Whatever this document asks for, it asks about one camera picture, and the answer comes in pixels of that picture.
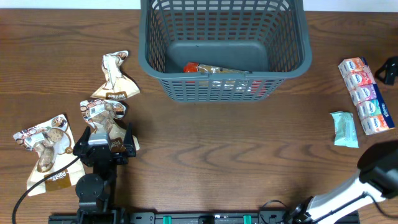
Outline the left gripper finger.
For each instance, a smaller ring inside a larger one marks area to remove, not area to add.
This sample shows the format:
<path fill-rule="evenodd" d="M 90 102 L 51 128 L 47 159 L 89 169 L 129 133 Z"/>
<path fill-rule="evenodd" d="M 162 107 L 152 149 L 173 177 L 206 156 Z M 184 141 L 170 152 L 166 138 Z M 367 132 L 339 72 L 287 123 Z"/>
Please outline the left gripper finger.
<path fill-rule="evenodd" d="M 88 150 L 88 141 L 91 135 L 91 129 L 87 126 L 81 136 L 81 138 L 76 142 L 73 151 L 74 152 L 86 152 Z"/>
<path fill-rule="evenodd" d="M 132 135 L 132 124 L 129 123 L 127 126 L 127 130 L 125 133 L 124 141 L 123 141 L 124 147 L 126 148 L 127 151 L 135 151 L 135 145 L 134 145 L 134 139 Z"/>

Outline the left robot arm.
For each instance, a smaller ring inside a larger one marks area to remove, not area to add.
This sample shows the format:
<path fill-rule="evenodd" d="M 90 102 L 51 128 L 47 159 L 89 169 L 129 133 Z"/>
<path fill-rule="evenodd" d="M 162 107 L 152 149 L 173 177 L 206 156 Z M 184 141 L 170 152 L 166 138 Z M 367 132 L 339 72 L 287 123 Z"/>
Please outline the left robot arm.
<path fill-rule="evenodd" d="M 128 164 L 130 157 L 136 156 L 136 146 L 129 124 L 122 145 L 123 152 L 112 152 L 109 134 L 92 134 L 87 127 L 76 143 L 73 154 L 92 173 L 85 174 L 76 184 L 79 198 L 78 223 L 129 223 L 130 215 L 124 208 L 114 205 L 117 166 Z"/>

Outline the Kleenex tissue multipack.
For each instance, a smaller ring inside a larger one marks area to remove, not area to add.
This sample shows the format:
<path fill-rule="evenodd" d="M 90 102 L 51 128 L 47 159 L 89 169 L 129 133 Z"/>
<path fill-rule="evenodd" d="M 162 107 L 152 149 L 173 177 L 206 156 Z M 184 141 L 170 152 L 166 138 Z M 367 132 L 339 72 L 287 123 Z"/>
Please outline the Kleenex tissue multipack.
<path fill-rule="evenodd" d="M 363 57 L 344 59 L 338 66 L 365 134 L 382 133 L 396 126 L 371 69 Z"/>

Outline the mint green wipes packet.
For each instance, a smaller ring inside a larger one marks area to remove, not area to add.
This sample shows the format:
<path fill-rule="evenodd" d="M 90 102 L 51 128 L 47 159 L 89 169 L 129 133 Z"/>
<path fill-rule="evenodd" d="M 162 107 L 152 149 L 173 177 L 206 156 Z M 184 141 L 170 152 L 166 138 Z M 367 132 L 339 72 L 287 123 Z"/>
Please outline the mint green wipes packet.
<path fill-rule="evenodd" d="M 354 125 L 353 114 L 350 112 L 336 111 L 330 113 L 335 126 L 336 146 L 358 148 L 358 137 Z"/>

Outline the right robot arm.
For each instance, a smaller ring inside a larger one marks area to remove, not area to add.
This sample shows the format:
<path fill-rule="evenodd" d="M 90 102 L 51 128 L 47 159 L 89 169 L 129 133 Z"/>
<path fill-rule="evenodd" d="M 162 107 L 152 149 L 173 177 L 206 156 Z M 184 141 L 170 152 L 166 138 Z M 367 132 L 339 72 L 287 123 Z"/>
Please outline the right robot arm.
<path fill-rule="evenodd" d="M 344 59 L 338 66 L 368 136 L 395 128 L 376 80 L 363 57 Z M 350 179 L 327 194 L 317 195 L 287 213 L 284 223 L 337 223 L 369 204 L 397 196 L 397 141 L 371 146 Z"/>

